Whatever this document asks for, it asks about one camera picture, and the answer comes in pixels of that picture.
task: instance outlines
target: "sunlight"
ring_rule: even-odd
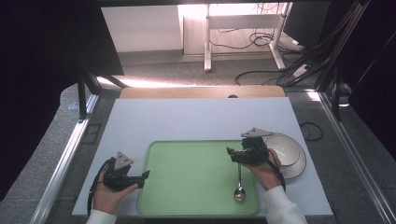
[[[178,14],[187,18],[195,18],[205,20],[206,5],[178,5]],[[211,4],[211,16],[224,15],[248,15],[257,14],[257,6],[255,3],[248,4]]]
[[[311,101],[320,101],[319,94],[317,92],[311,91],[308,93],[308,96],[311,98]]]
[[[97,78],[99,83],[107,84],[107,85],[114,85],[114,83],[108,81],[103,77]],[[125,83],[130,87],[137,87],[137,88],[163,88],[163,87],[196,87],[197,85],[183,85],[183,84],[176,84],[176,83],[166,83],[166,82],[156,82],[156,81],[142,81],[142,80],[121,80],[121,82]]]

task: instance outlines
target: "aluminum rail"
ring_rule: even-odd
[[[44,191],[44,194],[41,197],[41,200],[35,210],[35,213],[30,220],[30,224],[41,224],[46,222],[47,217],[50,213],[50,209],[52,208],[56,196],[58,195],[59,189],[64,182],[64,177],[67,174],[70,163],[73,160],[79,141],[84,134],[87,124],[90,120],[97,99],[98,95],[91,95],[88,99],[88,116],[87,118],[79,122],[76,125],[74,131],[72,132],[72,135],[70,136],[70,139],[64,149],[64,153],[62,154],[62,157],[60,158],[58,165],[56,166],[55,171],[52,174],[52,178],[50,179],[47,188]]]
[[[359,154],[352,140],[349,138],[349,135],[344,128],[343,123],[338,121],[335,115],[332,113],[329,98],[323,92],[319,92],[318,96],[320,97],[320,101],[322,103],[324,111],[329,117],[329,120],[332,123],[335,132],[337,133],[341,143],[346,150],[346,154],[350,158],[352,165],[355,167],[356,172],[361,178],[361,182],[368,191],[376,209],[378,210],[379,215],[382,217],[384,223],[396,223],[396,217],[391,210],[387,198],[384,196],[381,188],[375,182],[367,166],[364,164],[364,161],[361,159],[361,155]]]

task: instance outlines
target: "black cable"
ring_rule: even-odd
[[[262,86],[264,86],[267,82],[270,82],[270,81],[272,81],[272,80],[277,80],[277,77],[273,77],[273,78],[267,79],[266,81],[264,81],[264,82],[262,83]]]
[[[288,48],[286,48],[285,45],[282,43],[282,41],[280,41],[280,39],[279,39],[278,43],[279,43],[279,45],[277,46],[277,50],[279,50],[280,52],[304,54],[303,49],[288,49]]]
[[[310,126],[313,126],[314,128],[318,129],[319,131],[319,136],[315,138],[311,138],[311,129],[309,128]],[[316,142],[320,139],[323,138],[323,130],[314,122],[304,122],[300,124],[300,128],[306,128],[307,129],[307,136],[304,137],[304,140],[307,142]]]
[[[269,40],[265,40],[266,42],[264,44],[258,44],[257,40],[259,39],[264,39],[264,38],[268,38]],[[253,34],[251,34],[248,38],[250,40],[251,43],[253,43],[255,46],[257,47],[264,47],[270,44],[270,41],[274,39],[274,35],[268,35],[264,32],[254,32]]]
[[[228,46],[228,45],[215,44],[215,43],[213,43],[211,40],[209,40],[209,42],[210,42],[212,45],[218,46],[218,47],[224,47],[224,48],[229,48],[229,49],[247,49],[248,47],[250,47],[250,46],[252,46],[252,45],[255,45],[255,46],[257,46],[257,47],[264,47],[264,46],[266,46],[266,45],[269,44],[269,41],[267,41],[265,44],[258,44],[257,41],[258,41],[259,39],[269,38],[270,41],[272,40],[272,37],[269,36],[269,35],[255,36],[254,39],[252,40],[252,37],[253,37],[254,35],[257,35],[257,34],[264,34],[264,33],[253,33],[253,34],[251,34],[251,35],[249,36],[250,44],[248,44],[247,46],[244,46],[244,47],[233,47],[233,46]]]
[[[230,32],[237,31],[237,30],[239,30],[239,29],[231,29],[231,30],[226,30],[226,31],[221,31],[220,29],[218,29],[218,32],[221,34],[225,34],[225,33],[230,33]]]
[[[286,191],[285,177],[282,175],[282,173],[280,173],[279,166],[277,165],[277,162],[275,160],[274,154],[272,153],[271,150],[268,149],[268,151],[273,156],[276,165],[274,165],[268,158],[265,159],[265,162],[274,170],[275,175],[280,180],[280,184],[282,185],[283,190]]]
[[[283,54],[281,54],[281,57],[282,57],[282,60],[283,61],[286,61],[286,62],[288,62],[288,63],[295,63],[296,62],[296,59],[294,58],[293,59],[293,61],[292,60],[290,60],[290,59],[288,59],[287,57],[286,57],[286,55],[301,55],[301,56],[303,56],[303,54],[301,53],[301,52],[299,52],[299,51],[289,51],[289,52],[284,52]]]
[[[270,150],[270,149],[268,149],[267,148],[267,150],[271,153],[271,155],[273,156],[273,158],[274,158],[274,162],[275,162],[275,165],[276,165],[276,168],[278,168],[279,169],[279,164],[277,164],[277,162],[276,162],[276,159],[275,159],[275,156],[274,156],[274,153]]]
[[[337,26],[333,29],[332,33],[328,35],[322,42],[320,42],[318,45],[314,46],[312,49],[302,49],[302,50],[295,50],[295,51],[283,51],[282,58],[284,58],[285,54],[294,52],[294,53],[300,53],[303,56],[293,62],[286,70],[279,71],[283,72],[276,81],[277,86],[281,87],[290,87],[298,82],[302,81],[303,79],[310,77],[314,75],[316,72],[320,71],[323,69],[328,61],[330,60],[329,57],[326,57],[326,53],[329,50],[329,47],[332,44],[332,41],[334,40],[335,36],[343,29],[343,27],[347,24],[347,22],[350,20],[351,16],[355,13],[357,10],[357,6],[359,5],[359,1],[355,1],[352,6],[350,7],[349,11],[346,13],[346,15],[343,17],[343,19],[337,24]],[[306,71],[302,75],[292,78],[293,74],[297,71],[298,68],[300,68],[303,64],[307,64],[311,67],[310,70]],[[265,73],[265,72],[270,72],[270,73],[275,73],[276,71],[249,71],[242,73],[238,75],[235,78],[235,84],[240,85],[239,83],[239,78],[246,75],[246,74],[251,74],[251,73]]]
[[[270,6],[270,3],[266,3],[267,4],[267,8],[266,9],[264,9],[264,4],[265,3],[259,3],[259,4],[257,4],[257,6],[258,6],[258,8],[260,8],[261,10],[262,10],[262,12],[265,10],[265,11],[269,11],[269,10],[271,10],[271,9],[273,9],[273,8],[279,8],[279,3],[276,3],[276,5],[274,5],[273,7],[269,7]]]

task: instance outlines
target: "metal spoon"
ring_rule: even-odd
[[[242,202],[245,200],[246,195],[245,195],[245,190],[242,188],[241,185],[241,163],[238,163],[238,177],[239,177],[238,188],[233,193],[233,196],[238,202]]]

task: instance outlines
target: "gray carpet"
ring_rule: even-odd
[[[268,56],[264,56],[264,59],[244,57],[246,56],[241,56],[239,60],[225,58],[216,60],[212,65],[213,72],[210,74],[204,72],[204,63],[196,58],[189,62],[184,60],[170,63],[166,60],[159,60],[156,63],[145,62],[134,64],[134,66],[131,66],[132,63],[123,61],[127,76],[121,80],[125,83],[131,80],[146,80],[184,85],[234,85],[235,77],[242,72],[275,70],[275,64]],[[260,85],[275,76],[277,75],[251,74],[242,77],[240,81],[243,85]],[[321,103],[313,101],[306,92],[300,91],[300,89],[312,87],[314,81],[315,77],[308,78],[299,83],[294,88],[295,91],[288,91],[287,96],[291,100],[299,123],[314,122],[323,130],[322,139],[306,143],[333,209],[334,217],[308,217],[307,219],[309,223],[382,223],[370,195],[361,183]],[[120,88],[109,84],[104,84],[104,87],[106,89],[100,95],[88,129],[49,213],[47,223],[85,223],[87,220],[85,217],[71,216],[71,211],[106,127],[111,108],[120,95]],[[77,86],[64,91],[61,107],[35,155],[26,165],[6,199],[0,203],[1,223],[28,223],[31,219],[78,121],[78,111],[73,106],[77,100]],[[360,121],[353,108],[342,107],[340,113],[351,139],[394,208],[396,174],[390,171],[395,170],[396,162]],[[312,137],[319,134],[318,130],[313,128],[310,132]],[[189,223],[232,223],[231,220],[221,219],[175,221],[129,218],[119,218],[117,223],[186,223],[187,221]],[[264,220],[247,219],[237,220],[235,223],[263,222]]]

